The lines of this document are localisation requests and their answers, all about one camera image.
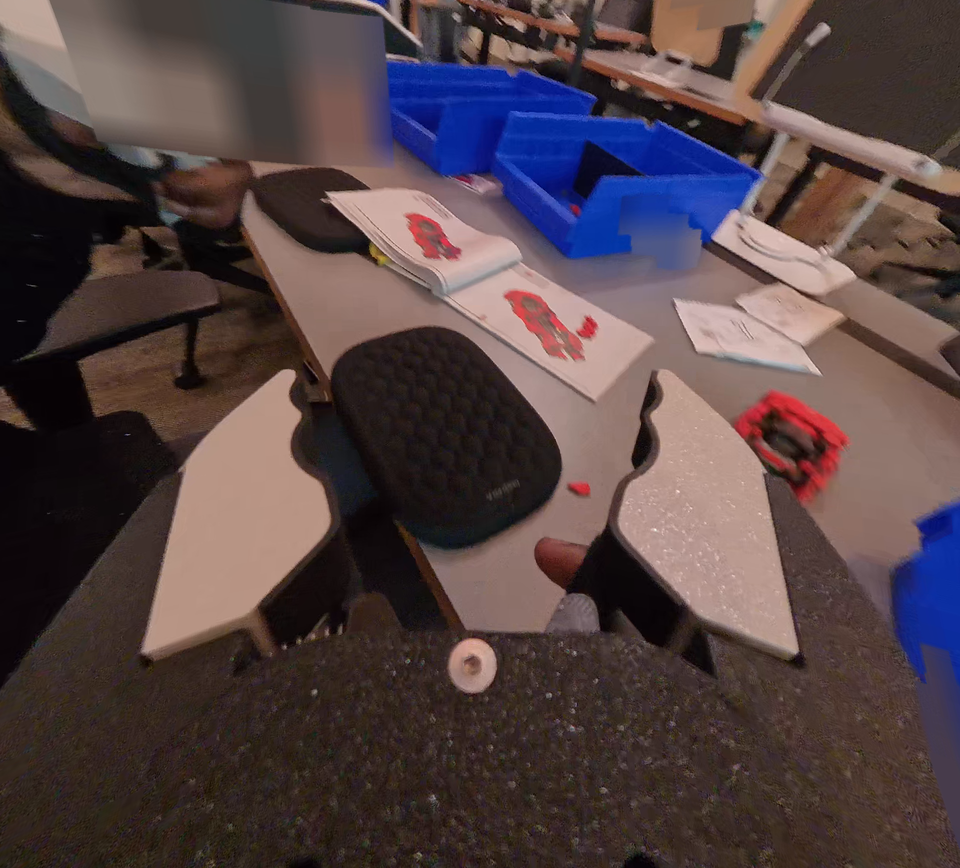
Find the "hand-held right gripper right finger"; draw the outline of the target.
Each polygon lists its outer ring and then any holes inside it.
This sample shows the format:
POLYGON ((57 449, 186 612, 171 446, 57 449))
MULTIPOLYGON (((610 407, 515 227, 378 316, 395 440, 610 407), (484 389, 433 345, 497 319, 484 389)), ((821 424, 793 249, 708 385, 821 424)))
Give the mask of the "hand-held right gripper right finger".
POLYGON ((651 374, 643 460, 616 489, 608 529, 678 606, 667 646, 695 631, 783 662, 800 656, 768 474, 738 432, 669 370, 651 374))

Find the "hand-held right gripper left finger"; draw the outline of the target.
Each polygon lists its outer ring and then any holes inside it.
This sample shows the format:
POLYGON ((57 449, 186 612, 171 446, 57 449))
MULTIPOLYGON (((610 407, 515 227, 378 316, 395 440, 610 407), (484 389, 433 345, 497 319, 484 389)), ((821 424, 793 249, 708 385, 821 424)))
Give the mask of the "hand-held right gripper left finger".
POLYGON ((297 373, 282 370, 186 458, 143 659, 235 634, 271 656, 341 603, 340 512, 306 451, 309 414, 297 373))

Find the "person's right hand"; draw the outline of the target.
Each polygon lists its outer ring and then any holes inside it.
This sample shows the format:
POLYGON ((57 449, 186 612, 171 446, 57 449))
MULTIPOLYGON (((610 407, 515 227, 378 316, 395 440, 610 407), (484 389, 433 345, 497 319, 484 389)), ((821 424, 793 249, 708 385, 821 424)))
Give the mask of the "person's right hand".
POLYGON ((558 538, 541 538, 534 546, 534 562, 553 584, 567 590, 588 552, 589 547, 579 543, 558 538))

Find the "red toy brick car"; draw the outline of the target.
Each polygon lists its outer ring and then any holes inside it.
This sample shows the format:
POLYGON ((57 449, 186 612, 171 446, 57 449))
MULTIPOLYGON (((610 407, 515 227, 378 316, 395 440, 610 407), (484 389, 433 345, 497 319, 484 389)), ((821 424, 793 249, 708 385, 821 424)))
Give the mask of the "red toy brick car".
POLYGON ((792 395, 770 391, 732 423, 764 469, 786 482, 801 503, 824 490, 838 471, 847 434, 792 395))

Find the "white instruction sheet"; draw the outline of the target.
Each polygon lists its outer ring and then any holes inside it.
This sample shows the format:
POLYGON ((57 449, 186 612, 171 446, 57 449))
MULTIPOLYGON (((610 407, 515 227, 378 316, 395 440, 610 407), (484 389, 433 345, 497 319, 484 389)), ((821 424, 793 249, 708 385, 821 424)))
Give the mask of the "white instruction sheet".
POLYGON ((822 376, 801 345, 741 309, 681 298, 673 306, 700 356, 822 376))

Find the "open instruction booklet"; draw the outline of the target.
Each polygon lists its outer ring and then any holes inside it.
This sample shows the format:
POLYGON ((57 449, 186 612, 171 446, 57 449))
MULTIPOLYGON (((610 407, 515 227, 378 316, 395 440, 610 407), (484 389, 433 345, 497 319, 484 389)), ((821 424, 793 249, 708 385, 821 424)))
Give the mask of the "open instruction booklet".
POLYGON ((386 267, 593 402, 653 343, 526 266, 513 241, 470 226, 421 190, 328 199, 390 258, 386 267))

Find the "grey office chair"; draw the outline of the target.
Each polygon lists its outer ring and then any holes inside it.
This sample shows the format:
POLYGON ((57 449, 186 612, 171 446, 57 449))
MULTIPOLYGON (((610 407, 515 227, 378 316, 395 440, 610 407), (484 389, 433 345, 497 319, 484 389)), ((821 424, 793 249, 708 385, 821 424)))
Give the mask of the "grey office chair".
POLYGON ((221 310, 221 296, 204 274, 142 270, 85 281, 54 313, 43 340, 11 370, 50 361, 79 362, 150 334, 184 328, 184 353, 174 386, 205 383, 196 361, 199 323, 221 310))

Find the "thin instruction booklet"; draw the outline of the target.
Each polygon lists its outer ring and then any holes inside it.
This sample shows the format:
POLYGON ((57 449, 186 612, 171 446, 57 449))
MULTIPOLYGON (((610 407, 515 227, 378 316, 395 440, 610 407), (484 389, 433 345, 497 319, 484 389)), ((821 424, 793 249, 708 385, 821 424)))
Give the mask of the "thin instruction booklet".
POLYGON ((810 346, 846 321, 836 309, 783 283, 761 286, 738 296, 735 304, 751 318, 800 346, 810 346))

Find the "blue plastic bin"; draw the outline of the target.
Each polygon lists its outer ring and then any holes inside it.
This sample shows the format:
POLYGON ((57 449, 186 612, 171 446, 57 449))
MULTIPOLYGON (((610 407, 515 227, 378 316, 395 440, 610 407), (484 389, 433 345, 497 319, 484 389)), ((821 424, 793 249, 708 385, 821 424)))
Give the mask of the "blue plastic bin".
POLYGON ((919 550, 891 575, 894 632, 920 682, 927 681, 924 648, 949 656, 959 671, 959 502, 915 522, 919 550))
POLYGON ((570 260, 639 254, 642 233, 687 227, 709 242, 760 172, 661 122, 512 112, 492 173, 504 197, 570 260), (584 143, 599 144, 645 178, 606 177, 571 196, 584 143))
POLYGON ((596 102, 527 70, 390 61, 387 73, 394 140, 441 176, 489 172, 510 113, 588 116, 596 102))

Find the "black flat box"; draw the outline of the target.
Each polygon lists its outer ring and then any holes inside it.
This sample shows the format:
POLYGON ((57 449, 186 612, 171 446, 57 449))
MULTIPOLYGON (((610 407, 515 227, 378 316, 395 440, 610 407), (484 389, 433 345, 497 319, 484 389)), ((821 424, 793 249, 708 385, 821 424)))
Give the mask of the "black flat box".
POLYGON ((587 140, 583 143, 571 196, 586 201, 606 177, 645 178, 646 175, 599 144, 587 140))

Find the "long wooden table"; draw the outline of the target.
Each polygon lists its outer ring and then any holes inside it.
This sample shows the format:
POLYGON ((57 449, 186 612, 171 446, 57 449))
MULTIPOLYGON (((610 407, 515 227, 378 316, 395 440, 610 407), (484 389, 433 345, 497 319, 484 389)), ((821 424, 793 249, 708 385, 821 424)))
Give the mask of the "long wooden table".
MULTIPOLYGON (((569 18, 544 19, 528 12, 510 9, 490 0, 455 0, 463 6, 490 14, 508 22, 532 26, 564 40, 578 40, 579 28, 569 18)), ((654 95, 667 102, 686 106, 722 121, 742 125, 761 122, 762 105, 746 94, 738 94, 732 81, 695 71, 679 72, 671 81, 666 71, 654 70, 654 58, 638 50, 604 51, 587 49, 582 68, 606 79, 654 95)))

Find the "black partition panel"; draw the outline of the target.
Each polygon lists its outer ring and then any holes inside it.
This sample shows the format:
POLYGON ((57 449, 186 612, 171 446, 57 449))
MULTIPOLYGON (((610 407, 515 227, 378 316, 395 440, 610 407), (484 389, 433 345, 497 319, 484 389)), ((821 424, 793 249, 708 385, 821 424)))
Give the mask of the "black partition panel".
POLYGON ((774 104, 928 157, 951 140, 959 125, 959 0, 814 0, 754 97, 820 23, 829 36, 774 104))

